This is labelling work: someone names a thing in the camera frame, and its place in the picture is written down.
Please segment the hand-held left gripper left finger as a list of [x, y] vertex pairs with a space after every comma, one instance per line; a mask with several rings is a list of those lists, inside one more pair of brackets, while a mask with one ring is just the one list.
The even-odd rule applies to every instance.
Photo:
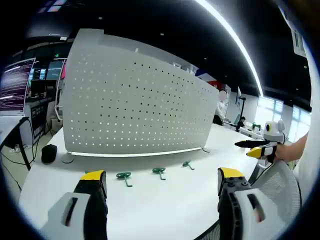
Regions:
[[87, 172], [50, 208], [41, 233], [47, 240], [106, 240], [107, 215], [106, 172]]

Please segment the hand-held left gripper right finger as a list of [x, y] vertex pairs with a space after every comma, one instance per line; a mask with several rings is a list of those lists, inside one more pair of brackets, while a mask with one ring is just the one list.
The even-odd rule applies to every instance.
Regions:
[[236, 169], [220, 167], [217, 177], [219, 238], [269, 240], [271, 200]]

